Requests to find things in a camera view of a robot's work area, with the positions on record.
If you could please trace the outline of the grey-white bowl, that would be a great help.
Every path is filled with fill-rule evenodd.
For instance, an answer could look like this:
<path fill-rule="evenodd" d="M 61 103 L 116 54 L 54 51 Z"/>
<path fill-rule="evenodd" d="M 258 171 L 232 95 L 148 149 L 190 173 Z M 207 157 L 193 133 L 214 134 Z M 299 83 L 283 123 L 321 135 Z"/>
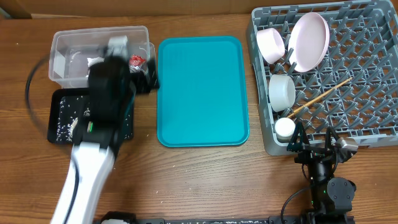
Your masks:
<path fill-rule="evenodd" d="M 273 75 L 269 82 L 269 99 L 275 112 L 291 108 L 295 103 L 295 85 L 290 76 Z"/>

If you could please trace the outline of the pile of rice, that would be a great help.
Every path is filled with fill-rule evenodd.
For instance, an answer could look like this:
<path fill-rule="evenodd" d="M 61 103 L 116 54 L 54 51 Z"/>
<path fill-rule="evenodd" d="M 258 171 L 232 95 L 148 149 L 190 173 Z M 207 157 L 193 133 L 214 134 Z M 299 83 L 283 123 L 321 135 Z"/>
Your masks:
<path fill-rule="evenodd" d="M 51 110 L 55 117 L 50 120 L 47 140 L 53 144 L 72 144 L 78 119 L 90 116 L 89 96 L 62 96 Z"/>

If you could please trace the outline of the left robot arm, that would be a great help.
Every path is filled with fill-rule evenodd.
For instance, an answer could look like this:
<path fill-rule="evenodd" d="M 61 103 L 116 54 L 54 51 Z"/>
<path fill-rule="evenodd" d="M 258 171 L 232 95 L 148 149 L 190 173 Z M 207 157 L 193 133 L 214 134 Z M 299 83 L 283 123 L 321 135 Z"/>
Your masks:
<path fill-rule="evenodd" d="M 155 61 L 132 73 L 126 36 L 112 37 L 104 60 L 90 66 L 90 115 L 78 119 L 68 174 L 52 223 L 91 223 L 106 179 L 124 141 L 124 122 L 136 95 L 159 88 Z"/>

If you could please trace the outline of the red snack wrapper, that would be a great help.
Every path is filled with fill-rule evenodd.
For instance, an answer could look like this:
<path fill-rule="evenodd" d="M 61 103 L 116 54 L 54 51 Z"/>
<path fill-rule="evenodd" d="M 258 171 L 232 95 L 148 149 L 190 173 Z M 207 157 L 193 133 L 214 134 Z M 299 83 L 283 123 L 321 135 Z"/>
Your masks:
<path fill-rule="evenodd" d="M 129 69 L 131 73 L 140 72 L 143 70 L 143 66 L 146 63 L 146 59 L 133 54 L 129 59 Z"/>

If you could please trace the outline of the white cup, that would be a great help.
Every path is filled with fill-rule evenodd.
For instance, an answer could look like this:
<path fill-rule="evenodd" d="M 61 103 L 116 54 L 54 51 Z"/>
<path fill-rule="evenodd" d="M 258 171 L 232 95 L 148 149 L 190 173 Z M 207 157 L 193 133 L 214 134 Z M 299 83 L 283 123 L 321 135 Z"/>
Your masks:
<path fill-rule="evenodd" d="M 290 118 L 279 118 L 275 122 L 275 133 L 281 142 L 289 141 L 295 131 L 295 123 Z"/>

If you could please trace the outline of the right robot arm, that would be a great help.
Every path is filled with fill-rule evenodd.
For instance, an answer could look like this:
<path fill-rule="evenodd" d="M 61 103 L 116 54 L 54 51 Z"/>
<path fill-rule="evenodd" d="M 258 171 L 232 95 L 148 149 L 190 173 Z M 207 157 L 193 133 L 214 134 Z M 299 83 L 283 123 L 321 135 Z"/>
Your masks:
<path fill-rule="evenodd" d="M 340 137 L 332 127 L 326 129 L 325 145 L 318 147 L 309 143 L 301 122 L 296 124 L 287 150 L 295 152 L 294 161 L 307 167 L 303 174 L 310 185 L 292 194 L 280 211 L 280 220 L 287 223 L 284 212 L 287 204 L 297 195 L 311 191 L 312 209 L 304 211 L 295 218 L 295 223 L 354 223 L 347 213 L 352 210 L 356 191 L 354 182 L 336 177 L 338 164 L 351 159 L 358 151 L 354 139 Z"/>

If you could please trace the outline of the white round plate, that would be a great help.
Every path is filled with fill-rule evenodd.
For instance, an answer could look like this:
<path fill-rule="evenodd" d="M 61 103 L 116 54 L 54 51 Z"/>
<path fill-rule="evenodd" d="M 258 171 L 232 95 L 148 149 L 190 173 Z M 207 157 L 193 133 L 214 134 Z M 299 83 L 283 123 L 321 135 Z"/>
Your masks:
<path fill-rule="evenodd" d="M 296 72 L 308 72 L 323 60 L 328 50 L 330 31 L 326 20 L 317 12 L 304 14 L 294 25 L 288 49 L 293 49 L 289 58 L 296 63 Z"/>

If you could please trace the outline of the white napkin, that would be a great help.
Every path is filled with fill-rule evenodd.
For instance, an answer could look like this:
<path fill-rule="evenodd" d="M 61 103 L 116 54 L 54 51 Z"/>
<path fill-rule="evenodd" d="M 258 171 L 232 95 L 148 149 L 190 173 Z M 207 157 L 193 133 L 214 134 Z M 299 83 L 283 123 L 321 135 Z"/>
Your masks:
<path fill-rule="evenodd" d="M 88 67 L 91 67 L 92 65 L 96 64 L 96 63 L 100 63 L 100 62 L 104 62 L 104 58 L 103 57 L 95 57 L 95 58 L 87 58 L 88 61 Z"/>

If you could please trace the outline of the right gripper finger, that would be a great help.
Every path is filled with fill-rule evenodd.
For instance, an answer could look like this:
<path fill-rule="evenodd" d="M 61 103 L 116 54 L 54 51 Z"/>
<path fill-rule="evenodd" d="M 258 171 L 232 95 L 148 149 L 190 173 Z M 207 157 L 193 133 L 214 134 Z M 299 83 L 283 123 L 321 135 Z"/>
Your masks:
<path fill-rule="evenodd" d="M 290 141 L 287 146 L 287 151 L 290 152 L 302 152 L 304 151 L 304 147 L 309 145 L 309 140 L 307 134 L 305 132 L 305 128 L 303 123 L 299 121 L 294 129 L 294 133 L 290 138 Z"/>
<path fill-rule="evenodd" d="M 339 135 L 337 135 L 336 131 L 333 129 L 333 127 L 329 126 L 326 129 L 326 134 L 325 134 L 325 149 L 332 149 L 332 140 L 339 140 Z"/>

